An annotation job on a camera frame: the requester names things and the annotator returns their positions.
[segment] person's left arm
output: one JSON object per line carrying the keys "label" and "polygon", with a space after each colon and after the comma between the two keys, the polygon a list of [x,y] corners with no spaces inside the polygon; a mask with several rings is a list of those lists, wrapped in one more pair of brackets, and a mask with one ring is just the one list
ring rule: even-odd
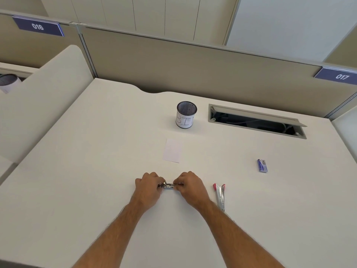
{"label": "person's left arm", "polygon": [[155,205],[162,191],[157,185],[164,182],[155,172],[145,173],[142,179],[136,179],[136,189],[129,204],[73,268],[118,268],[136,224],[145,211]]}

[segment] forearm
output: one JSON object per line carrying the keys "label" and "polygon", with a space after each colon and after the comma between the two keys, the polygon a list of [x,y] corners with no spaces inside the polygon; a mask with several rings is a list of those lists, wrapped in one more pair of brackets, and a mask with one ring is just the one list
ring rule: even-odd
{"label": "forearm", "polygon": [[212,231],[227,268],[283,267],[212,201],[198,211]]}
{"label": "forearm", "polygon": [[118,268],[143,213],[139,203],[131,202],[125,206],[73,268]]}

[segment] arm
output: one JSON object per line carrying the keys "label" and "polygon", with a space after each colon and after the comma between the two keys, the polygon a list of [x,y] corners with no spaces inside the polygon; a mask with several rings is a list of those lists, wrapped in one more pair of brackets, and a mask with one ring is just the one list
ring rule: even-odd
{"label": "arm", "polygon": [[135,192],[119,216],[79,258],[73,268],[118,268],[141,216],[155,205],[165,180],[155,172],[135,180]]}
{"label": "arm", "polygon": [[184,184],[176,185],[175,190],[207,222],[227,268],[283,268],[210,200],[202,180],[193,172],[183,172],[173,183]]}

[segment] blue sign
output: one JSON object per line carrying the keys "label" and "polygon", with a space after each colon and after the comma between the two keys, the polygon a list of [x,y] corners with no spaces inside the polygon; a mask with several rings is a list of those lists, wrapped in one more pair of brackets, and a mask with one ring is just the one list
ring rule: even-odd
{"label": "blue sign", "polygon": [[64,37],[60,24],[58,22],[40,21],[30,18],[12,17],[21,30],[33,31],[43,34]]}
{"label": "blue sign", "polygon": [[357,72],[323,67],[314,78],[357,85]]}

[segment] paper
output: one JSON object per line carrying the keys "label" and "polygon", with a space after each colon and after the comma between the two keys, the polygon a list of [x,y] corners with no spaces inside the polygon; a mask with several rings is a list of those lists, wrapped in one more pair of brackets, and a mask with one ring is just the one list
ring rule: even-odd
{"label": "paper", "polygon": [[163,159],[170,162],[180,162],[182,142],[176,139],[167,139],[163,152]]}

